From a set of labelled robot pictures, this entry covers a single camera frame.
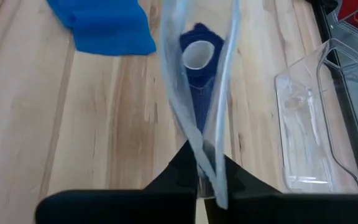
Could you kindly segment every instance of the cup opening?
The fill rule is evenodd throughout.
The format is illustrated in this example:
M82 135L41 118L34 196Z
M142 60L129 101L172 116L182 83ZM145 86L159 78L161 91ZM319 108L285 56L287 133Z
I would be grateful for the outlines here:
M207 66L214 55L215 46L208 41L199 40L191 43L183 52L186 68L199 70Z

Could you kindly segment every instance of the plastic bag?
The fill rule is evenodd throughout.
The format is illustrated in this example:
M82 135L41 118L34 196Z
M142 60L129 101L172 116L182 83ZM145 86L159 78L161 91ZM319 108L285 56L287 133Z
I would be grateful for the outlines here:
M159 44L162 76L173 113L181 130L188 138L199 165L200 183L209 181L217 204L221 208L227 208L226 169L223 154L224 114L232 56L240 21L239 0L233 0L230 29L219 57L213 94L203 133L196 125L190 86L179 43L192 3L192 0L163 1Z

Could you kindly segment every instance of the wood grain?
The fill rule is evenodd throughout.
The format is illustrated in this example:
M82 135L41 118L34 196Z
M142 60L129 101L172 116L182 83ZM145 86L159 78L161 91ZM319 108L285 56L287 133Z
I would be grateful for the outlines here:
M161 1L139 3L158 40ZM191 20L223 35L229 9L228 1L196 0ZM286 191L273 78L321 44L318 28L304 0L244 0L241 11L225 150ZM336 123L342 139L341 116ZM31 223L39 200L65 189L141 189L183 142L157 54L77 52L44 0L0 0L0 223ZM206 223L203 207L198 223Z

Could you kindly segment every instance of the blue cloth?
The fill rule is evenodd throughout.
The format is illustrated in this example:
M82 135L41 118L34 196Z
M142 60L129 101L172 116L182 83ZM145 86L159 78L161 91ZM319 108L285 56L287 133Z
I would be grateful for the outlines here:
M77 50L103 55L147 55L156 51L137 0L47 0L73 30Z
M214 54L207 66L200 70L186 68L197 128L203 132L209 105L211 103L219 56L221 54L224 41L220 36L210 31L204 24L197 23L195 24L193 30L190 30L180 36L179 41L181 50L184 51L191 43L199 40L208 41L215 46Z

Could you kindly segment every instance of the clear plastic container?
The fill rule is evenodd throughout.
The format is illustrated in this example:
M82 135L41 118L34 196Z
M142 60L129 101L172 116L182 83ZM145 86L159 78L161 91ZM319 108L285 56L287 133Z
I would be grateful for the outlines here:
M350 62L336 65L327 59L330 54L349 57ZM358 85L358 53L335 39L276 76L283 176L289 192L358 193L358 172L347 162L352 150L343 144L349 136L338 109L337 90L349 85Z

